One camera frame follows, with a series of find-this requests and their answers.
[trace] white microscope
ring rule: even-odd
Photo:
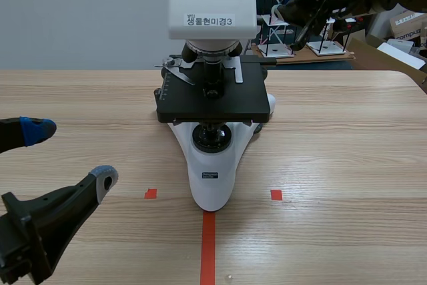
[[[186,43],[182,56],[163,61],[157,116],[183,150],[195,202],[209,212],[229,200],[240,159],[276,104],[262,68],[276,61],[240,57],[240,39],[256,35],[256,0],[169,0],[169,38]]]

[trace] wooden tabletop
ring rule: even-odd
[[[276,112],[216,213],[216,284],[427,284],[426,94],[394,71],[271,71],[266,83]],[[0,118],[58,125],[0,155],[0,194],[119,171],[46,284],[200,284],[202,211],[157,122],[160,86],[158,71],[0,71]]]

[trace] microscope base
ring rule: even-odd
[[[268,95],[270,115],[276,99]],[[227,123],[232,131],[232,142],[223,152],[207,154],[198,150],[193,143],[193,130],[199,123],[169,124],[187,160],[189,185],[197,205],[208,212],[215,212],[229,200],[236,178],[236,170],[258,123]]]

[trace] microscope label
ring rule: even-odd
[[[229,13],[186,13],[184,15],[186,27],[234,27],[236,15]]]
[[[217,180],[220,177],[218,173],[202,173],[201,178],[204,180]]]

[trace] white paper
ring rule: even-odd
[[[426,64],[424,60],[404,53],[403,51],[394,48],[393,46],[390,46],[387,43],[383,43],[381,46],[379,46],[378,50],[382,51],[383,53],[386,53],[389,56],[392,56],[393,58],[396,58],[397,60],[400,60],[402,63],[405,63],[406,65],[409,65],[415,69],[420,69]]]

